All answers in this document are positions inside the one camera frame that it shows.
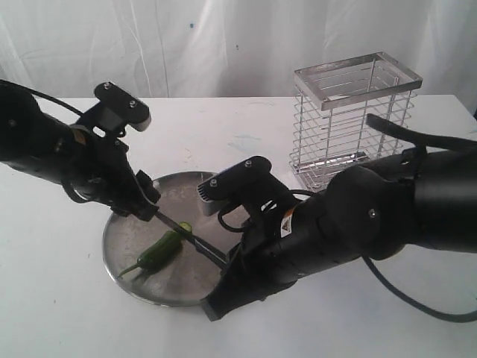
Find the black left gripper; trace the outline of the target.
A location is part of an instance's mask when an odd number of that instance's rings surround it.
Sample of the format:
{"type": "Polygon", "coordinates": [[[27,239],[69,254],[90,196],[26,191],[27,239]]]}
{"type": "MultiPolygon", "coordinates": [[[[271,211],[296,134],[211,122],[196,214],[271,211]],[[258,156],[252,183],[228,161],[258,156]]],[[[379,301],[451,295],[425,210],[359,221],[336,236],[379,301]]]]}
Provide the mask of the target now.
{"type": "Polygon", "coordinates": [[[161,195],[142,170],[134,172],[127,160],[128,147],[118,139],[74,130],[79,145],[65,167],[63,189],[75,202],[105,204],[116,213],[130,213],[150,221],[159,210],[161,195]]]}

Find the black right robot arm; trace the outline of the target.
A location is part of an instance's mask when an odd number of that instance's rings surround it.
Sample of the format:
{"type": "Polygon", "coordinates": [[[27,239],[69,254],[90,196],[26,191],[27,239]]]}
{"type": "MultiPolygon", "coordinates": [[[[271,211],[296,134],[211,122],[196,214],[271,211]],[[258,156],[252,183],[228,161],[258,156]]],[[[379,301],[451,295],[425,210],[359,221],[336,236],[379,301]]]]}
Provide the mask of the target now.
{"type": "Polygon", "coordinates": [[[305,200],[255,156],[217,174],[200,191],[249,215],[239,244],[205,298],[216,321],[362,258],[385,260],[407,245],[476,252],[476,154],[408,149],[339,172],[305,200]]]}

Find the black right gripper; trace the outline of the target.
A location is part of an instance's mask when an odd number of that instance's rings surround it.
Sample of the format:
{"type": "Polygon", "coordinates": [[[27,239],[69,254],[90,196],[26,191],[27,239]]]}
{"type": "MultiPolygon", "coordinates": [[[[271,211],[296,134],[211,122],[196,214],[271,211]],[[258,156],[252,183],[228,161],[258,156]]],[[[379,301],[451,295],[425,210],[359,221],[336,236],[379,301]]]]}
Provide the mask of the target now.
{"type": "Polygon", "coordinates": [[[203,300],[210,321],[335,267],[335,228],[324,208],[274,208],[247,230],[203,300]]]}

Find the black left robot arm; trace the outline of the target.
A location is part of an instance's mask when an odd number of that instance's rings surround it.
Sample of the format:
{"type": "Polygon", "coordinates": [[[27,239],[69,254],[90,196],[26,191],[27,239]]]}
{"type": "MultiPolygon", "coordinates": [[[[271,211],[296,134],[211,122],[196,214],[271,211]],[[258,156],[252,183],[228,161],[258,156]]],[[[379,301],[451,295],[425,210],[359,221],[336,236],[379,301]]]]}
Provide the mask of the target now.
{"type": "Polygon", "coordinates": [[[132,170],[122,138],[127,126],[144,131],[150,110],[110,81],[94,94],[98,103],[67,125],[40,109],[40,92],[1,81],[1,163],[60,185],[78,204],[104,204],[148,222],[160,193],[146,173],[132,170]]]}

